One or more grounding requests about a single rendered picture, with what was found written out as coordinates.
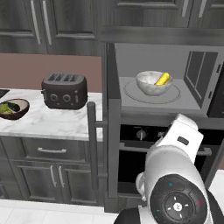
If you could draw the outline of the dark round vegetable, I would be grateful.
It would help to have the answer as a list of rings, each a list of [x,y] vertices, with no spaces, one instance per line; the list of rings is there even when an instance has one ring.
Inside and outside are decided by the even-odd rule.
[[[18,112],[20,110],[20,107],[16,103],[7,102],[7,104],[8,107],[14,112]]]

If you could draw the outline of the dark wood base cupboard door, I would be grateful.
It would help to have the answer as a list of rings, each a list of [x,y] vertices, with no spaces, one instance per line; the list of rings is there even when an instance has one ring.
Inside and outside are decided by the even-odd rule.
[[[25,200],[49,203],[63,201],[57,168],[54,163],[13,160],[10,164]],[[57,187],[54,187],[52,182],[51,165]]]
[[[99,191],[92,188],[91,170],[89,165],[85,164],[57,164],[62,166],[62,175],[65,187],[61,190],[64,202],[66,204],[99,206]]]

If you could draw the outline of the green leafy vegetable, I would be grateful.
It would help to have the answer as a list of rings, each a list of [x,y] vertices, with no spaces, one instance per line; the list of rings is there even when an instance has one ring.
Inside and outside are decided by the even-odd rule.
[[[12,111],[7,103],[0,104],[0,113],[11,115]]]

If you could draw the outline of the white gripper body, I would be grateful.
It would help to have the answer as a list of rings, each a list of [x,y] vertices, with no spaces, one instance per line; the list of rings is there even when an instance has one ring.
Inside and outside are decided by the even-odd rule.
[[[182,132],[199,130],[198,125],[194,120],[182,114],[176,115],[175,119],[171,122],[171,128],[175,131]]]

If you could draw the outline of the dark wood wall cupboard door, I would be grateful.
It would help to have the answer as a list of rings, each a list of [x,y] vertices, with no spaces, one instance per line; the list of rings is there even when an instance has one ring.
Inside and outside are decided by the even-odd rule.
[[[202,18],[199,18],[201,0],[193,0],[189,28],[224,29],[224,0],[207,0]]]
[[[41,45],[32,21],[31,0],[0,0],[0,53],[47,54],[40,0],[34,0]]]
[[[42,0],[40,2],[45,26]],[[101,55],[97,0],[47,0],[46,3],[52,37],[52,45],[49,45],[45,32],[49,54]]]
[[[184,0],[116,0],[114,25],[187,27],[189,12],[181,17]]]

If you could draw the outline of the grey microwave door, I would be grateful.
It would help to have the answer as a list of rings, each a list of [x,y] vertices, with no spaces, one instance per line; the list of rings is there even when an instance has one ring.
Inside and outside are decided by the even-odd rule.
[[[122,100],[113,43],[103,43],[101,53],[102,117],[104,171],[104,207],[113,212],[117,207],[117,185]]]

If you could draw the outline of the black oven door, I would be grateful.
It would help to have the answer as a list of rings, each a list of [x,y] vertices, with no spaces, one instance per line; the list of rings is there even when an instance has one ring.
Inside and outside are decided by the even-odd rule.
[[[138,141],[126,141],[126,146],[138,147],[138,148],[150,148],[153,142],[138,142]],[[200,173],[206,187],[209,187],[212,182],[210,177],[210,170],[213,166],[213,162],[218,150],[217,145],[202,144],[199,147],[199,151],[203,147],[210,148],[212,150],[211,156],[197,156],[195,159],[195,166]],[[136,189],[137,175],[144,171],[145,157],[147,152],[137,151],[119,151],[119,171],[118,171],[118,192],[138,194]]]

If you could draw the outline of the dark grey four-slot toaster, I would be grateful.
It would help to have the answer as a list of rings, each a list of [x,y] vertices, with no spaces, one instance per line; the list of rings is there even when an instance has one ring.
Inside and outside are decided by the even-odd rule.
[[[51,73],[42,80],[41,87],[49,109],[78,110],[88,101],[88,83],[82,74]]]

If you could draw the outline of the yellow corn cob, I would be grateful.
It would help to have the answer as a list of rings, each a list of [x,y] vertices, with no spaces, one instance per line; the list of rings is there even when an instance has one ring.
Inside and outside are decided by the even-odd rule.
[[[170,79],[170,75],[168,73],[162,73],[159,79],[156,81],[156,86],[164,85]]]

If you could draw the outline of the brown wooden bowl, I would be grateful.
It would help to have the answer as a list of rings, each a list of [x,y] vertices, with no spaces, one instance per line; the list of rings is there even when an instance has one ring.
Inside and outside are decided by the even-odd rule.
[[[20,110],[18,112],[14,112],[11,110],[12,111],[11,115],[0,113],[0,117],[6,120],[18,120],[22,118],[28,112],[30,108],[30,103],[25,99],[19,99],[19,98],[10,99],[7,101],[3,101],[0,104],[7,103],[7,102],[16,103],[20,107]]]

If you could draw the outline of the glass microwave turntable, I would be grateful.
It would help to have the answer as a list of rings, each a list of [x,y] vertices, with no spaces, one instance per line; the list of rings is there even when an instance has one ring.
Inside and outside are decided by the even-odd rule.
[[[181,96],[180,90],[175,86],[171,87],[160,96],[149,96],[144,94],[137,86],[135,80],[129,81],[123,88],[124,93],[131,99],[148,104],[167,104],[178,100]]]

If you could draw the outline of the black oven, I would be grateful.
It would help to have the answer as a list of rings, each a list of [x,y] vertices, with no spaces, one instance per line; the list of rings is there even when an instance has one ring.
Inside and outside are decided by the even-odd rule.
[[[147,150],[163,137],[170,126],[137,126],[122,124],[120,128],[120,150],[118,170],[118,192],[138,195],[137,175],[144,171]],[[199,129],[204,136],[194,165],[206,188],[208,188],[219,168],[220,156],[224,154],[224,129]]]

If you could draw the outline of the grey open microwave oven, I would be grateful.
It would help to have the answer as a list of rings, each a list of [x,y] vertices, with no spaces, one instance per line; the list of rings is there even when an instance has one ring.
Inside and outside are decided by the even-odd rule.
[[[104,27],[101,41],[115,45],[124,109],[224,118],[224,31]],[[167,104],[129,98],[124,86],[144,71],[168,73],[180,98]]]

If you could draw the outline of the white marbled bowl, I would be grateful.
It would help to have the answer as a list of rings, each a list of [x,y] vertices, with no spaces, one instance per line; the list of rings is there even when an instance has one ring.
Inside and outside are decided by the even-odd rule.
[[[162,72],[144,71],[136,76],[136,84],[140,90],[149,96],[160,96],[164,94],[172,85],[172,77],[162,86],[156,86],[155,83],[162,75]]]

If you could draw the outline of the dark wood drawer front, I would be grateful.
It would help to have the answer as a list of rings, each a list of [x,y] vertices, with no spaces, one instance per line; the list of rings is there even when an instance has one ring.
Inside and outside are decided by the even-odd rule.
[[[81,141],[61,140],[61,139],[42,139],[24,138],[23,145],[25,154],[30,158],[58,159],[84,162],[86,160],[85,144]],[[37,148],[47,150],[66,149],[66,153],[52,154],[39,152]]]

